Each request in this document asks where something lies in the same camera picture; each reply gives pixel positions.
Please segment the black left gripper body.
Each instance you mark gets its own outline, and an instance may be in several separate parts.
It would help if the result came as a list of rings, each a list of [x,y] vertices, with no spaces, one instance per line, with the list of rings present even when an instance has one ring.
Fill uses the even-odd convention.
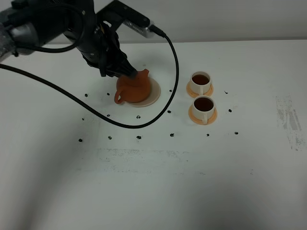
[[[102,77],[119,77],[119,73],[114,73],[106,68],[106,41],[103,32],[97,22],[92,0],[66,0],[65,3],[75,6],[80,11],[85,12],[85,32],[77,46],[83,59],[90,67],[97,68]]]

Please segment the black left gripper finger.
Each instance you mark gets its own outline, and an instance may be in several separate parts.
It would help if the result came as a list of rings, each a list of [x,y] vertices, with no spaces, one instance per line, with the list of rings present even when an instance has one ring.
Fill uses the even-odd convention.
[[[117,73],[130,79],[136,78],[138,74],[137,70],[129,63],[127,55],[122,51],[120,51],[118,56]]]
[[[100,55],[100,75],[114,76],[119,73],[122,62],[125,60],[125,55]]]

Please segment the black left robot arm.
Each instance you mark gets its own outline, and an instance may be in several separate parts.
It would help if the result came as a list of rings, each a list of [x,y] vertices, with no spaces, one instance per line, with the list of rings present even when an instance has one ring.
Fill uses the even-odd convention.
[[[116,30],[132,9],[114,0],[95,12],[92,0],[14,0],[0,13],[0,36],[11,54],[64,53],[78,49],[101,76],[134,78]]]

